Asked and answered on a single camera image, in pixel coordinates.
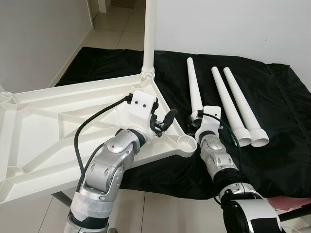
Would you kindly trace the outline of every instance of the white wall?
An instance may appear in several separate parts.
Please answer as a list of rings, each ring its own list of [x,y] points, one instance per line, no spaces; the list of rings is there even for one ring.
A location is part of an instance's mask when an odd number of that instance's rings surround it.
[[[48,87],[90,29],[87,0],[0,0],[0,84]]]
[[[310,0],[157,0],[155,48],[290,65],[311,90]]]

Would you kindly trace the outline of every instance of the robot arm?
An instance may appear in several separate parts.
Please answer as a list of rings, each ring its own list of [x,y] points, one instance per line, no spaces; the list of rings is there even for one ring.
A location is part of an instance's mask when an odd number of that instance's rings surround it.
[[[274,208],[253,188],[243,176],[225,146],[220,142],[217,130],[219,122],[209,116],[220,118],[220,109],[205,106],[199,111],[202,124],[196,133],[201,146],[201,158],[219,193],[228,233],[280,233],[280,219]]]
[[[163,122],[157,120],[157,99],[136,91],[129,102],[128,129],[120,129],[106,141],[102,151],[94,157],[84,180],[75,193],[65,233],[106,233],[124,172],[131,168],[140,148],[155,136],[162,136],[172,124],[176,110],[172,109]]]

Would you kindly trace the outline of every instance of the tile floor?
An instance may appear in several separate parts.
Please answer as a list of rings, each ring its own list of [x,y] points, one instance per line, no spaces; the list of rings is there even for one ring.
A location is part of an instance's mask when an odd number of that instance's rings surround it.
[[[110,8],[94,19],[95,31],[84,46],[104,49],[143,50],[144,0],[134,9]],[[73,197],[75,188],[64,192]],[[7,206],[0,210],[2,233],[61,233],[69,208],[52,196]],[[225,233],[222,211],[213,199],[188,200],[162,194],[120,190],[109,218],[119,233]],[[304,227],[294,219],[283,223]]]

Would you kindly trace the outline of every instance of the black cloth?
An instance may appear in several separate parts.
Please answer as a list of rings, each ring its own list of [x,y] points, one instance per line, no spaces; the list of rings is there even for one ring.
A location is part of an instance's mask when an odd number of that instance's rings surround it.
[[[203,105],[222,107],[211,68],[217,66],[228,88],[224,67],[230,67],[270,142],[264,147],[242,147],[242,172],[265,197],[311,196],[311,94],[289,66],[265,64],[235,56],[155,52],[155,83],[187,133],[191,114],[187,58],[192,57]],[[139,74],[142,51],[82,48],[59,85]],[[237,149],[227,130],[220,138],[238,165]],[[214,185],[200,149],[190,158],[174,155],[126,171],[121,188],[171,196],[208,199]]]

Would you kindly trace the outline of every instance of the tapered white tube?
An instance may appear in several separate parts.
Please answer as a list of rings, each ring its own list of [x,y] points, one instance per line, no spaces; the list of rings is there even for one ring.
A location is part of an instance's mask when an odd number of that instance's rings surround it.
[[[241,91],[238,83],[233,77],[231,70],[226,67],[224,68],[224,73],[231,88],[235,102],[237,103],[239,111],[242,115],[246,128],[249,130],[252,136],[252,146],[262,147],[264,145],[267,145],[269,143],[269,137],[265,130],[260,127],[252,109],[248,105],[248,102],[243,95],[243,92]]]
[[[199,91],[198,81],[196,79],[193,59],[189,57],[187,59],[188,65],[188,76],[189,76],[189,88],[190,88],[190,99],[191,99],[191,108],[192,112],[203,109],[201,95]]]
[[[156,0],[146,1],[145,18],[144,63],[141,68],[141,76],[153,79],[155,77]]]
[[[252,142],[251,135],[244,127],[217,67],[212,68],[212,74],[234,135],[241,147],[249,145]]]

